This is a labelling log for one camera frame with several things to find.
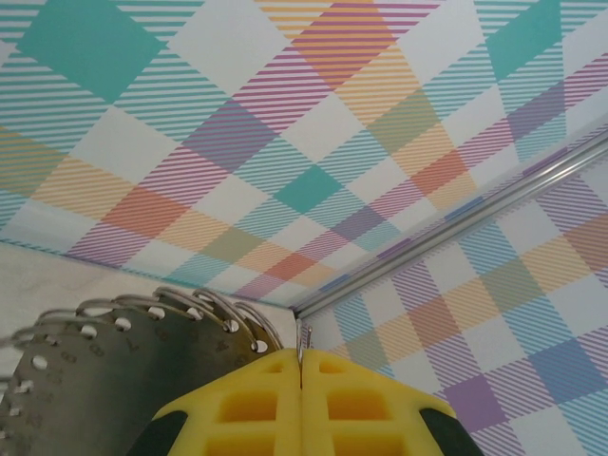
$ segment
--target purple stripe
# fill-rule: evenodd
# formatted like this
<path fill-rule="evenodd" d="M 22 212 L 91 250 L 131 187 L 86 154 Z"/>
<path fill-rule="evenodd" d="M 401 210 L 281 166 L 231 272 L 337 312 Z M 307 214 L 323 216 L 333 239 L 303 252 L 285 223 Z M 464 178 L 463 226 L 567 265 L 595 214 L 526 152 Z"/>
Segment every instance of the purple stripe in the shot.
<path fill-rule="evenodd" d="M 323 17 L 427 17 L 427 12 L 341 12 L 328 11 Z"/>
<path fill-rule="evenodd" d="M 412 311 L 439 295 L 425 263 L 416 263 L 397 273 L 392 277 L 392 283 L 407 311 Z"/>
<path fill-rule="evenodd" d="M 507 116 L 513 141 L 528 135 L 564 110 L 563 82 L 560 82 Z"/>
<path fill-rule="evenodd" d="M 334 3 L 332 5 L 332 8 L 369 8 L 369 9 L 373 9 L 373 10 L 377 10 L 379 8 L 396 9 L 396 10 L 397 9 L 399 9 L 399 10 L 406 10 L 406 9 L 434 10 L 438 6 L 439 5 L 427 5 L 424 3 L 401 3 L 401 4 L 373 3 L 373 4 L 370 4 L 369 6 L 363 5 L 361 3 Z"/>
<path fill-rule="evenodd" d="M 384 252 L 381 252 L 377 255 L 378 258 L 383 259 L 386 257 L 390 257 L 392 254 L 394 254 L 395 252 L 401 250 L 403 247 L 405 247 L 406 245 L 411 243 L 411 239 L 408 237 L 406 239 L 400 240 L 399 242 L 397 242 L 395 245 L 393 245 L 392 247 L 388 248 L 387 250 L 385 250 Z"/>
<path fill-rule="evenodd" d="M 563 157 L 567 153 L 568 153 L 568 148 L 564 147 L 563 149 L 560 149 L 556 153 L 551 154 L 546 159 L 543 159 L 543 160 L 539 161 L 538 163 L 530 166 L 529 168 L 524 169 L 522 171 L 522 174 L 524 177 L 526 177 L 526 176 L 529 176 L 530 174 L 536 173 L 538 170 L 543 169 L 545 166 L 548 166 L 550 163 L 554 162 L 555 160 L 559 159 L 560 157 Z"/>

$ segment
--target metal wire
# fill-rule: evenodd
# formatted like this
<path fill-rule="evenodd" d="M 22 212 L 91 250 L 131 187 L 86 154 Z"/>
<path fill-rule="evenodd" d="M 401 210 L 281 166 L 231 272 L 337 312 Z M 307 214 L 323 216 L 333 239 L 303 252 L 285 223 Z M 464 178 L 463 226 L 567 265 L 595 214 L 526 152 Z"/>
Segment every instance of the metal wire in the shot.
<path fill-rule="evenodd" d="M 226 297 L 206 289 L 197 289 L 192 295 L 169 287 L 159 287 L 153 296 L 140 294 L 121 294 L 114 299 L 96 298 L 83 301 L 77 309 L 51 309 L 40 314 L 36 323 L 30 327 L 14 332 L 8 337 L 0 338 L 0 349 L 14 347 L 24 350 L 36 337 L 58 336 L 66 333 L 66 324 L 75 324 L 82 328 L 86 325 L 116 325 L 116 320 L 108 318 L 113 310 L 129 309 L 136 312 L 150 314 L 151 318 L 160 318 L 153 309 L 162 309 L 164 312 L 177 314 L 184 318 L 196 320 L 189 312 L 178 309 L 171 304 L 161 302 L 163 297 L 178 301 L 180 304 L 193 309 L 202 318 L 209 318 L 225 331 L 234 333 L 243 329 L 251 341 L 252 350 L 257 351 L 259 345 L 253 326 L 247 321 L 246 316 L 255 321 L 269 336 L 275 349 L 280 350 L 283 344 L 273 324 L 266 316 L 254 309 L 249 304 L 238 302 L 231 303 Z M 91 315 L 92 310 L 107 310 L 99 315 Z M 0 390 L 7 383 L 4 377 L 0 377 Z"/>

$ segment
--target yellow plastic part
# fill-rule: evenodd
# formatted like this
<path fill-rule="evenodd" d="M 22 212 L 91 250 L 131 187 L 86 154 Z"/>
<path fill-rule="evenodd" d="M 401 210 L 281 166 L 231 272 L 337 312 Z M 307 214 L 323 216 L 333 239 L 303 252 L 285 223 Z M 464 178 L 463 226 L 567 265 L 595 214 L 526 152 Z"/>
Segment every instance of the yellow plastic part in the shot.
<path fill-rule="evenodd" d="M 281 350 L 171 402 L 155 416 L 188 413 L 169 456 L 296 456 L 300 370 Z"/>
<path fill-rule="evenodd" d="M 162 408 L 188 418 L 169 456 L 442 456 L 420 416 L 440 399 L 323 351 L 282 350 Z"/>
<path fill-rule="evenodd" d="M 304 352 L 302 398 L 303 456 L 443 456 L 419 410 L 456 417 L 434 396 L 316 350 Z"/>

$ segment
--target pastel plaid surface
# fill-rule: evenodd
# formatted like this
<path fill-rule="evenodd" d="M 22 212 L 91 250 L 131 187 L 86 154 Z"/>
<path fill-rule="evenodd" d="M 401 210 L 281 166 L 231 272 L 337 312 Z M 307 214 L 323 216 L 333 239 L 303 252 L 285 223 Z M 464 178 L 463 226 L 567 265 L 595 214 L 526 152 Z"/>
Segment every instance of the pastel plaid surface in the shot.
<path fill-rule="evenodd" d="M 487 456 L 605 454 L 606 173 L 314 314 L 313 345 L 448 400 Z"/>
<path fill-rule="evenodd" d="M 0 239 L 283 304 L 606 115 L 606 7 L 0 0 Z"/>

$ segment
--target metal rod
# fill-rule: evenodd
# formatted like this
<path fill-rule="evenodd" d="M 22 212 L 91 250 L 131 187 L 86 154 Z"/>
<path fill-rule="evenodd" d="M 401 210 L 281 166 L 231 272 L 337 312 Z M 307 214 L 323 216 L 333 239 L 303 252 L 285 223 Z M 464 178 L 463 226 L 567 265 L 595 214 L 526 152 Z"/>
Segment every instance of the metal rod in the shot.
<path fill-rule="evenodd" d="M 404 247 L 404 251 L 397 251 L 371 265 L 369 269 L 354 274 L 326 294 L 301 299 L 292 307 L 295 315 L 298 318 L 310 316 L 333 303 L 348 298 L 379 278 L 395 274 L 398 270 L 419 261 L 437 246 L 479 229 L 488 224 L 497 214 L 507 211 L 525 200 L 535 198 L 605 156 L 608 156 L 608 132 L 601 133 L 550 165 L 540 168 L 496 195 L 472 206 L 462 214 L 415 239 Z"/>

